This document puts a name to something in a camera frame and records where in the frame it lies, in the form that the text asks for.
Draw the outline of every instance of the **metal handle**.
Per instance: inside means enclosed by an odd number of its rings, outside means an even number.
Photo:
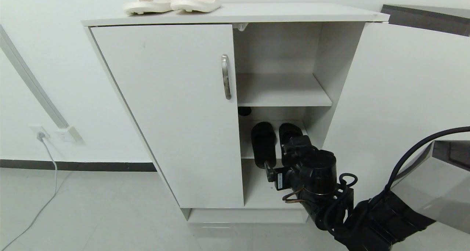
[[[232,94],[230,94],[230,82],[228,81],[228,56],[226,54],[222,55],[222,78],[224,81],[225,98],[231,99]]]

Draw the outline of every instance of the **tiled floor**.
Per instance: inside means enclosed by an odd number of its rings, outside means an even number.
[[[59,171],[60,190],[6,251],[345,251],[312,221],[302,225],[188,225],[155,172]],[[0,169],[3,248],[52,195],[54,172]],[[393,251],[470,251],[442,224]]]

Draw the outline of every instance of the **sandal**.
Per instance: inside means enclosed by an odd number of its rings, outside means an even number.
[[[276,166],[276,133],[268,122],[260,122],[252,129],[252,146],[257,167],[264,169],[265,162]]]
[[[292,159],[287,158],[287,156],[284,155],[284,149],[282,149],[282,145],[289,142],[292,137],[302,135],[304,135],[302,130],[293,124],[285,123],[281,124],[279,127],[279,143],[281,144],[281,159],[283,166],[292,166],[293,162]]]
[[[144,14],[146,12],[171,11],[171,0],[138,0],[124,4],[124,12],[128,15]]]
[[[171,0],[173,10],[185,10],[187,12],[212,12],[222,5],[220,0]]]

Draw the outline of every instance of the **black baseboard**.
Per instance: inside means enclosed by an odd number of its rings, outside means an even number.
[[[153,163],[120,163],[120,162],[57,162],[58,170],[69,171],[137,171],[156,172]],[[51,161],[30,161],[1,159],[0,167],[22,168],[22,169],[45,169],[54,170]]]

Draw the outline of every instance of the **black slipper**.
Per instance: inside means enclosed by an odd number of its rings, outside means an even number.
[[[282,149],[282,145],[289,142],[292,137],[302,136],[302,130],[289,123],[282,124],[279,127],[279,143],[281,144],[281,158],[282,158],[282,165],[283,166],[292,166],[294,162],[291,159],[284,156],[284,149]]]
[[[259,168],[276,166],[276,133],[268,122],[260,122],[252,129],[252,146],[255,164]]]

